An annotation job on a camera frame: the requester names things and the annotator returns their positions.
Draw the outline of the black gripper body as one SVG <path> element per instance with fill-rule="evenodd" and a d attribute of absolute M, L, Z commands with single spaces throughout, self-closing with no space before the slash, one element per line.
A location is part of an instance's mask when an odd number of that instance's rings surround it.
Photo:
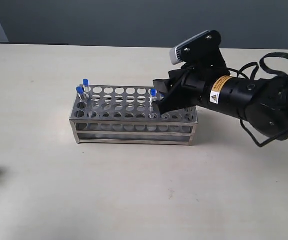
<path fill-rule="evenodd" d="M 210 102 L 211 89 L 222 77 L 231 77 L 226 68 L 206 68 L 188 67 L 168 72 L 169 78 L 173 79 L 172 89 L 184 88 L 195 93 L 196 106 L 207 108 Z"/>

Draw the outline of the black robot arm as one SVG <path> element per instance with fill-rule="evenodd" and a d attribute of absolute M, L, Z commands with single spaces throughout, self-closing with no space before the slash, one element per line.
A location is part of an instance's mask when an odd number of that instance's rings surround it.
<path fill-rule="evenodd" d="M 163 115 L 199 106 L 248 122 L 262 135 L 288 139 L 288 77 L 245 79 L 223 67 L 189 67 L 172 70 L 168 79 L 155 79 L 164 95 L 153 105 Z"/>

